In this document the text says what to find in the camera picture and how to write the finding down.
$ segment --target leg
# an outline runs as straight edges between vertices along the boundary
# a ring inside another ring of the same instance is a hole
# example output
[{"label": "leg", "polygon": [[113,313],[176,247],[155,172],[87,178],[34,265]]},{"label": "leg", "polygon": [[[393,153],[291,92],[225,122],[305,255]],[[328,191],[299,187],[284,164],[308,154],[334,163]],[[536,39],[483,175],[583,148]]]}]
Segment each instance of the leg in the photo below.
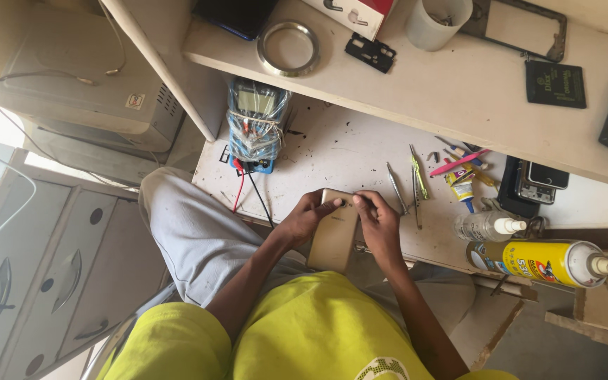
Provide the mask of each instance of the leg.
[{"label": "leg", "polygon": [[[264,241],[183,170],[161,168],[142,180],[140,213],[185,302],[205,307]],[[262,292],[311,271],[290,258]]]},{"label": "leg", "polygon": [[[444,332],[450,335],[466,316],[475,299],[475,286],[470,276],[425,262],[415,264],[410,275]],[[369,286],[362,291],[384,307],[400,327],[407,331],[398,301],[387,282]]]}]

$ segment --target hand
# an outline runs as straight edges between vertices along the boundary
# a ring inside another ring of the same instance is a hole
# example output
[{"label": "hand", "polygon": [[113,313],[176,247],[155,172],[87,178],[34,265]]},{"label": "hand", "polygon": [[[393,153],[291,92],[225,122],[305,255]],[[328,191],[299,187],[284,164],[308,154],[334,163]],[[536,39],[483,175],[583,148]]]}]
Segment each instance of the hand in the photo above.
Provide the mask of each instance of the hand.
[{"label": "hand", "polygon": [[323,189],[302,195],[299,203],[269,234],[269,238],[280,239],[287,249],[306,243],[318,227],[318,222],[342,204],[341,198],[320,204],[322,196]]},{"label": "hand", "polygon": [[405,265],[400,249],[400,215],[376,191],[360,190],[353,195],[360,215],[365,242],[379,267]]}]

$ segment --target spray can cap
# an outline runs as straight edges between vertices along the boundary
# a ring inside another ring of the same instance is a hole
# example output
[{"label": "spray can cap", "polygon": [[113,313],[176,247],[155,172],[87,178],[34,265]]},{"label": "spray can cap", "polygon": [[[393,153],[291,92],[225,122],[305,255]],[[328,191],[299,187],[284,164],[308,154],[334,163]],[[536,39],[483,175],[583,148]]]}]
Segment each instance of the spray can cap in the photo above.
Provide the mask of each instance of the spray can cap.
[{"label": "spray can cap", "polygon": [[597,256],[590,262],[590,267],[593,272],[606,276],[608,274],[608,258]]},{"label": "spray can cap", "polygon": [[527,222],[513,218],[500,218],[494,221],[494,229],[503,235],[510,235],[527,228]]}]

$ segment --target gold smartphone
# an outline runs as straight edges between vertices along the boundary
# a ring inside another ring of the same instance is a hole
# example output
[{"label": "gold smartphone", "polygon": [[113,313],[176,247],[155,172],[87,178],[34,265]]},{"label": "gold smartphone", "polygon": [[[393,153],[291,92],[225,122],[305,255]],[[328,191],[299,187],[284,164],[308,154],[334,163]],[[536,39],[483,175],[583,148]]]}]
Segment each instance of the gold smartphone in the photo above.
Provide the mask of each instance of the gold smartphone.
[{"label": "gold smartphone", "polygon": [[318,223],[306,264],[309,268],[319,271],[346,274],[358,224],[358,211],[353,205],[353,194],[323,189],[321,203],[336,198],[341,198],[342,204]]}]

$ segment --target yellow spray can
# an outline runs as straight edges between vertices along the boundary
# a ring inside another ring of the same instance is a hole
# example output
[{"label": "yellow spray can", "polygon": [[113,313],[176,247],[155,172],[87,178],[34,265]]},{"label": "yellow spray can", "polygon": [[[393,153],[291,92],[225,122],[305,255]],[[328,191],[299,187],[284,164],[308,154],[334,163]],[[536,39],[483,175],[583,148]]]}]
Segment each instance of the yellow spray can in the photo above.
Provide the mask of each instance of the yellow spray can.
[{"label": "yellow spray can", "polygon": [[608,258],[587,241],[472,241],[466,247],[466,258],[468,263],[485,271],[570,287],[596,287],[608,276]]}]

